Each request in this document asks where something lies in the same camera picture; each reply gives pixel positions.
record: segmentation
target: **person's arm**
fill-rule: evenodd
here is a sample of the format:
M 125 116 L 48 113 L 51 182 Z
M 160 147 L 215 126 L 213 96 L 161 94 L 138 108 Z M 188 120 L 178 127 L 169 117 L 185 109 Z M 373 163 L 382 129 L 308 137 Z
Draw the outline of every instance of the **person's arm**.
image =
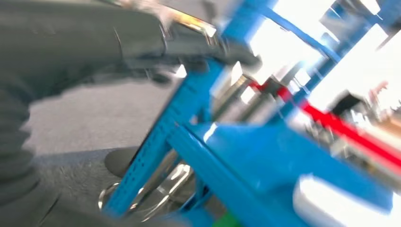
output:
M 20 75 L 34 98 L 163 43 L 155 16 L 92 4 L 0 1 L 0 28 L 0 69 Z
M 22 149 L 29 134 L 20 130 L 29 117 L 33 94 L 18 75 L 0 71 L 0 220 L 5 227 L 37 224 L 54 204 Z

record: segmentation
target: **green object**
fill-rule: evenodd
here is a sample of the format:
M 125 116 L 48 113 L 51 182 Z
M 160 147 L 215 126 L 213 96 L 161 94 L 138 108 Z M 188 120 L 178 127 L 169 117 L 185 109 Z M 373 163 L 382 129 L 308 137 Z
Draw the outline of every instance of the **green object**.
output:
M 226 213 L 222 218 L 217 220 L 212 227 L 242 227 L 242 225 L 232 214 Z

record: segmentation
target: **blue shelving rack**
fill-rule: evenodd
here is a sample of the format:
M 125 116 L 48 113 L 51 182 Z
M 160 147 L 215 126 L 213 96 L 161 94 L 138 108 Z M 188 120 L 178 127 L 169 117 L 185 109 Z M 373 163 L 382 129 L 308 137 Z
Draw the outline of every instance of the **blue shelving rack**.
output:
M 207 198 L 205 185 L 244 226 L 308 226 L 293 211 L 292 192 L 300 175 L 313 173 L 384 210 L 392 207 L 392 193 L 369 177 L 332 159 L 308 139 L 289 129 L 282 117 L 326 76 L 374 24 L 392 24 L 401 12 L 400 0 L 387 0 L 377 15 L 355 30 L 336 50 L 321 45 L 272 10 L 276 0 L 244 0 L 223 35 L 247 44 L 267 17 L 292 31 L 326 55 L 304 90 L 277 110 L 264 125 L 219 125 L 210 121 L 209 91 L 223 72 L 223 65 L 209 60 L 208 73 L 190 72 L 142 143 L 121 185 L 105 211 L 123 215 L 171 149 L 194 169 L 195 195 L 184 205 L 196 214 L 199 226 L 212 219 L 201 210 Z M 190 124 L 199 115 L 203 123 Z

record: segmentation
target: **bright light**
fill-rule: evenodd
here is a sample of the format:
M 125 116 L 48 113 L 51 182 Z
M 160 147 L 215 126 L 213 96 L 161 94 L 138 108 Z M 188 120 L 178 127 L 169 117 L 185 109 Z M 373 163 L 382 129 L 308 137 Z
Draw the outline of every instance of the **bright light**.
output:
M 184 165 L 183 170 L 184 170 L 186 173 L 189 173 L 189 171 L 191 170 L 191 167 L 190 167 L 189 165 Z
M 397 193 L 392 194 L 392 210 L 390 217 L 394 223 L 401 223 L 401 196 Z
M 371 67 L 369 72 L 381 76 L 381 79 L 389 81 L 389 84 L 400 84 L 400 71 L 401 64 L 399 59 L 401 57 L 400 47 L 401 46 L 401 32 L 395 34 L 395 36 L 384 45 L 372 59 L 373 64 L 369 64 Z
M 247 87 L 241 95 L 241 100 L 248 104 L 255 94 L 256 92 L 251 87 Z
M 324 110 L 345 89 L 365 97 L 388 73 L 388 70 L 377 70 L 379 61 L 373 61 L 377 47 L 386 38 L 384 30 L 374 25 L 313 90 L 309 96 L 311 105 Z
M 376 15 L 380 11 L 380 6 L 376 0 L 360 0 L 362 4 L 373 14 Z
M 263 84 L 284 65 L 298 59 L 299 39 L 280 28 L 270 19 L 266 19 L 250 40 L 254 54 L 260 55 L 263 65 L 252 77 Z
M 291 93 L 295 93 L 299 91 L 299 86 L 292 80 L 288 84 L 288 89 L 291 91 Z
M 210 129 L 203 135 L 203 141 L 206 143 L 208 139 L 213 135 L 214 131 L 216 130 L 217 125 L 215 123 L 212 123 L 210 126 Z
M 273 10 L 307 33 L 315 30 L 320 18 L 335 0 L 279 0 Z
M 184 65 L 180 65 L 180 67 L 177 69 L 177 72 L 175 73 L 175 77 L 185 78 L 186 76 L 187 76 L 187 71 L 185 70 Z
M 214 36 L 214 34 L 216 33 L 216 31 L 217 31 L 217 29 L 215 29 L 215 28 L 213 28 L 213 27 L 209 27 L 209 26 L 207 26 L 206 28 L 205 28 L 205 32 L 206 32 L 206 34 L 209 36 L 209 37 L 213 37 Z
M 294 208 L 314 225 L 343 227 L 396 227 L 399 210 L 384 210 L 313 176 L 303 176 L 294 190 Z
M 177 181 L 177 183 L 175 183 L 175 185 L 170 189 L 170 191 L 169 191 L 168 193 L 169 193 L 169 194 L 173 193 L 173 192 L 177 189 L 177 187 L 180 186 L 180 185 L 182 184 L 182 182 L 183 182 L 188 176 L 189 176 L 189 169 L 188 169 L 188 172 L 186 172 L 186 173 L 184 174 L 184 176 L 182 176 L 182 177 Z
M 179 164 L 175 170 L 175 173 L 171 176 L 171 180 L 174 180 L 177 178 L 182 172 L 183 172 L 183 165 L 184 164 Z
M 242 76 L 242 68 L 239 61 L 234 65 L 233 70 L 231 71 L 231 86 L 233 86 L 238 79 Z
M 311 79 L 304 68 L 301 68 L 296 74 L 295 79 L 299 82 L 299 85 L 305 86 L 307 82 Z

